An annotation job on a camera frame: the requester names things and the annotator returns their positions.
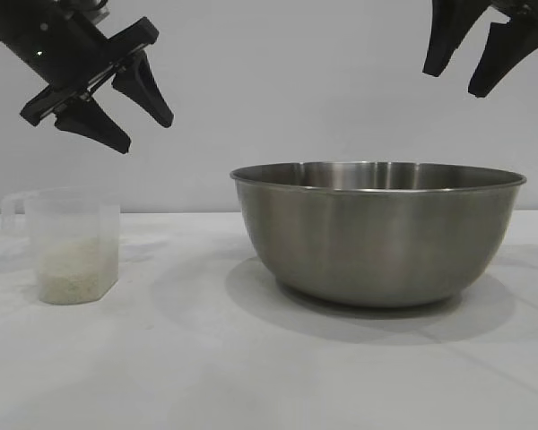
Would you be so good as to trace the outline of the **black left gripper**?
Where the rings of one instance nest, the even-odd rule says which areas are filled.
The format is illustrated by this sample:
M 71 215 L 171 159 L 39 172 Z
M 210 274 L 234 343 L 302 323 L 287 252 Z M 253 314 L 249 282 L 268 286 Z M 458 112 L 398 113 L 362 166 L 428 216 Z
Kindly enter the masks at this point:
M 145 53 L 157 28 L 143 17 L 107 37 L 97 27 L 107 15 L 104 1 L 0 1 L 0 42 L 47 84 L 21 111 L 28 123 L 53 115 L 58 130 L 127 154 L 131 139 L 94 99 L 96 89 L 111 82 L 164 128 L 174 114 Z

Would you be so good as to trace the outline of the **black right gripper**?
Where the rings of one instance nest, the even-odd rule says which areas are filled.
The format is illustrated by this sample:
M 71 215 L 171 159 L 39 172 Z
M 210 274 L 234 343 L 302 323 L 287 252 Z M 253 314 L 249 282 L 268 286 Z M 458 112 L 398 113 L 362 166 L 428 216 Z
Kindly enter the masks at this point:
M 538 0 L 491 0 L 511 17 L 490 25 L 482 57 L 468 85 L 475 97 L 487 97 L 519 63 L 538 49 Z M 441 75 L 465 36 L 487 9 L 482 0 L 433 0 L 430 40 L 422 71 Z

